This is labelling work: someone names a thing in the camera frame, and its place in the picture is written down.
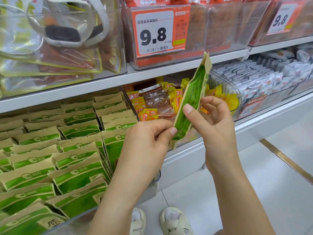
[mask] fingernail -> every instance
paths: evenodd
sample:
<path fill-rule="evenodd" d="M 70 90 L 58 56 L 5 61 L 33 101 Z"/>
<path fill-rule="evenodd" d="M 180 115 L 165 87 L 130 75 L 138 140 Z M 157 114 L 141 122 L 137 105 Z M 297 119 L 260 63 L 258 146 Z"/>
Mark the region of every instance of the fingernail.
<path fill-rule="evenodd" d="M 177 134 L 177 131 L 178 130 L 176 128 L 174 128 L 174 127 L 170 129 L 170 132 L 173 135 L 173 137 Z"/>
<path fill-rule="evenodd" d="M 185 114 L 189 114 L 194 108 L 190 105 L 190 104 L 185 104 L 182 111 L 185 113 Z"/>

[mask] forearm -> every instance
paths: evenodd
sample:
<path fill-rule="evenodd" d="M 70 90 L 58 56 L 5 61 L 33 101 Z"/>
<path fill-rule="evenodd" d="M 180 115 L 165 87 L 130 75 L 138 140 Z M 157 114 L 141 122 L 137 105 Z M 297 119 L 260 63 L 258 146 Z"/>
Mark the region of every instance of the forearm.
<path fill-rule="evenodd" d="M 226 235 L 274 235 L 272 225 L 242 168 L 213 173 Z"/>
<path fill-rule="evenodd" d="M 114 174 L 87 235 L 129 235 L 132 210 L 140 197 L 131 180 L 131 176 Z"/>

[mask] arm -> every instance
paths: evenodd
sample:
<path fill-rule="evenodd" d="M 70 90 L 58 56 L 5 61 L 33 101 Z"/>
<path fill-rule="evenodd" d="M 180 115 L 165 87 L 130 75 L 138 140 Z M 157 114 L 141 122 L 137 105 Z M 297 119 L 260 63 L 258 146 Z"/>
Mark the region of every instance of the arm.
<path fill-rule="evenodd" d="M 172 126 L 169 120 L 153 120 L 128 129 L 113 178 L 87 235 L 129 235 L 133 208 L 161 169 L 168 144 L 177 133 Z"/>
<path fill-rule="evenodd" d="M 234 122 L 226 102 L 204 97 L 202 106 L 210 115 L 190 105 L 184 114 L 203 137 L 206 166 L 211 172 L 221 213 L 224 234 L 274 235 L 272 225 L 242 169 L 236 144 Z"/>

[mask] person's left hand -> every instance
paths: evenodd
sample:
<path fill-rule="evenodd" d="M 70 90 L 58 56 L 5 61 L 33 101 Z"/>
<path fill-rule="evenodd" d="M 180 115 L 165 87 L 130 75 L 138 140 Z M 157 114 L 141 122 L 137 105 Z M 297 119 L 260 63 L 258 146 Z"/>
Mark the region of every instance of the person's left hand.
<path fill-rule="evenodd" d="M 123 178 L 140 197 L 161 169 L 176 133 L 173 122 L 165 119 L 138 122 L 129 128 L 111 183 Z"/>

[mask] beige slipper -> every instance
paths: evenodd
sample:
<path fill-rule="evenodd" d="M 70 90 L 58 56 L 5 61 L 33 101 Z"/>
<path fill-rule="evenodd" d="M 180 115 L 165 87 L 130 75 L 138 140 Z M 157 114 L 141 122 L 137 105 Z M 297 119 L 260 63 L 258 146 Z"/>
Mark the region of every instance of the beige slipper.
<path fill-rule="evenodd" d="M 166 210 L 170 209 L 175 214 L 166 220 Z M 194 235 L 186 215 L 176 207 L 167 207 L 160 214 L 160 223 L 165 235 Z"/>
<path fill-rule="evenodd" d="M 142 209 L 134 208 L 131 218 L 131 231 L 129 235 L 143 235 L 147 224 L 146 213 Z"/>

